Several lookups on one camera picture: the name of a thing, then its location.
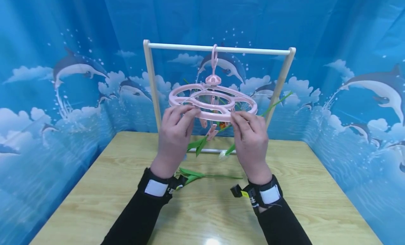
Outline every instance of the pink clothespin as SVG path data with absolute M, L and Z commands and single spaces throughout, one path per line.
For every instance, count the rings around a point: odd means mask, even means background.
M 211 139 L 213 139 L 217 135 L 218 130 L 216 130 L 216 128 L 217 128 L 216 124 L 211 126 L 210 130 L 208 131 L 208 133 L 206 135 L 206 136 L 208 136 L 207 141 L 210 141 Z
M 200 119 L 200 124 L 203 128 L 207 128 L 208 126 L 208 122 L 205 119 Z

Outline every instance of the black wrist strap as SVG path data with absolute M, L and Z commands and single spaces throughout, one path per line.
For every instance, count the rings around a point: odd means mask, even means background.
M 149 197 L 163 200 L 167 204 L 173 197 L 173 191 L 184 182 L 182 177 L 178 179 L 174 176 L 169 179 L 159 178 L 149 168 L 146 168 L 138 184 L 138 191 Z
M 271 181 L 264 185 L 254 184 L 251 181 L 248 181 L 248 182 L 255 190 L 255 193 L 256 193 L 255 199 L 258 202 L 260 207 L 269 208 L 270 206 L 276 204 L 278 200 L 283 198 L 283 191 L 282 191 L 281 186 L 275 175 L 272 175 Z M 263 202 L 262 194 L 266 194 L 266 192 L 268 192 L 269 190 L 278 191 L 279 199 L 277 201 L 270 202 L 270 203 Z
M 237 184 L 230 190 L 236 198 L 243 196 L 249 198 L 256 215 L 259 214 L 259 206 L 262 208 L 269 208 L 270 206 L 277 204 L 277 202 L 283 198 L 283 192 L 275 175 L 272 175 L 271 181 L 267 184 L 258 185 L 249 181 L 248 186 L 244 189 Z M 262 194 L 267 197 L 266 202 L 270 200 L 268 203 L 263 202 Z

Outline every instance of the blue backdrop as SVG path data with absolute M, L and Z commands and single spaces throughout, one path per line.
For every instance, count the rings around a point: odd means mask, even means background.
M 404 7 L 405 0 L 0 0 L 0 244 L 29 243 L 118 131 L 157 131 L 143 39 L 296 47 L 283 89 L 294 95 L 277 106 L 270 138 L 308 143 L 382 242 L 400 244 Z M 207 54 L 153 51 L 162 111 L 173 88 L 208 75 Z M 243 70 L 217 73 L 246 94 L 276 80 L 283 60 L 234 57 Z M 259 112 L 271 94 L 253 95 Z

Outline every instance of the cloud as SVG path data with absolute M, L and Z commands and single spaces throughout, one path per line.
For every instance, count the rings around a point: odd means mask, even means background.
M 354 72 L 352 72 L 348 67 L 346 67 L 346 61 L 338 59 L 335 62 L 331 62 L 329 64 L 326 64 L 324 66 L 332 67 L 339 73 L 341 73 L 342 79 L 347 82 L 350 78 L 354 77 Z
M 342 121 L 339 117 L 331 114 L 330 110 L 324 110 L 323 116 L 328 120 L 328 125 L 335 129 L 335 133 L 341 133 L 346 130 L 346 127 L 342 126 Z
M 288 82 L 284 84 L 283 91 L 285 91 L 285 94 L 292 91 L 293 95 L 295 95 L 300 101 L 297 103 L 297 100 L 295 100 L 296 104 L 309 102 L 316 103 L 319 101 L 319 95 L 321 93 L 319 88 L 314 90 L 313 87 L 309 87 L 309 80 L 298 80 L 295 76 L 291 77 Z
M 168 62 L 177 62 L 186 65 L 192 65 L 194 67 L 200 66 L 201 62 L 203 61 L 204 57 L 200 55 L 190 56 L 188 53 L 181 53 L 178 55 L 177 58 L 172 59 Z
M 269 83 L 270 83 L 270 75 L 264 75 L 264 77 L 262 78 L 252 77 L 246 80 L 246 84 L 245 83 L 240 84 L 240 92 L 250 96 L 257 88 Z
M 117 93 L 120 88 L 121 82 L 123 82 L 126 79 L 125 74 L 122 71 L 118 71 L 118 73 L 109 72 L 107 76 L 109 78 L 105 79 L 105 83 L 103 82 L 98 83 L 99 92 L 105 95 Z
M 130 58 L 133 56 L 136 56 L 136 53 L 130 52 L 130 51 L 123 51 L 123 50 L 118 50 L 115 55 L 121 56 L 122 58 Z
M 27 68 L 21 66 L 19 69 L 13 69 L 13 75 L 8 78 L 3 84 L 11 82 L 19 82 L 21 80 L 46 80 L 52 79 L 53 69 L 50 67 L 32 67 Z
M 115 72 L 110 72 L 108 73 L 109 78 L 106 78 L 105 83 L 99 82 L 98 83 L 98 90 L 100 93 L 103 93 L 105 95 L 109 95 L 111 93 L 118 93 L 118 90 L 120 89 L 120 84 L 127 78 L 125 77 L 125 74 L 122 71 L 119 71 L 118 73 Z M 147 91 L 151 91 L 150 84 L 149 84 L 149 76 L 147 72 L 143 72 L 141 77 L 138 76 L 129 76 L 129 79 L 133 80 L 134 82 L 139 83 L 141 86 L 143 86 Z M 156 87 L 157 90 L 160 93 L 160 97 L 165 98 L 168 96 L 170 91 L 172 90 L 172 86 L 170 82 L 165 82 L 163 77 L 161 75 L 156 75 L 155 76 L 155 82 L 156 82 Z
M 388 131 L 388 134 L 394 141 L 403 141 L 405 140 L 405 127 L 402 123 L 395 123 L 391 126 L 391 130 Z
M 0 136 L 0 143 L 21 151 L 25 146 L 32 144 L 34 141 L 29 131 L 8 131 L 7 135 Z
M 385 119 L 370 120 L 367 124 L 370 128 L 376 128 L 380 131 L 388 130 L 388 123 Z
M 9 131 L 30 131 L 36 136 L 45 123 L 51 123 L 51 118 L 36 107 L 31 109 L 30 115 L 25 111 L 16 114 L 7 108 L 0 109 L 0 136 L 3 137 Z

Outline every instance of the green stem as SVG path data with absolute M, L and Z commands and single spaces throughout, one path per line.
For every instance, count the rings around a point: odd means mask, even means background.
M 243 179 L 239 176 L 227 176 L 227 175 L 205 175 L 205 178 L 231 178 L 231 179 Z
M 271 109 L 276 106 L 277 104 L 279 104 L 280 102 L 282 102 L 284 99 L 288 98 L 290 95 L 292 94 L 292 92 L 288 93 L 287 96 L 284 96 L 282 99 L 278 100 L 277 102 L 275 102 L 272 106 L 270 106 L 261 116 L 264 117 L 264 115 L 266 115 L 269 111 L 271 111 Z

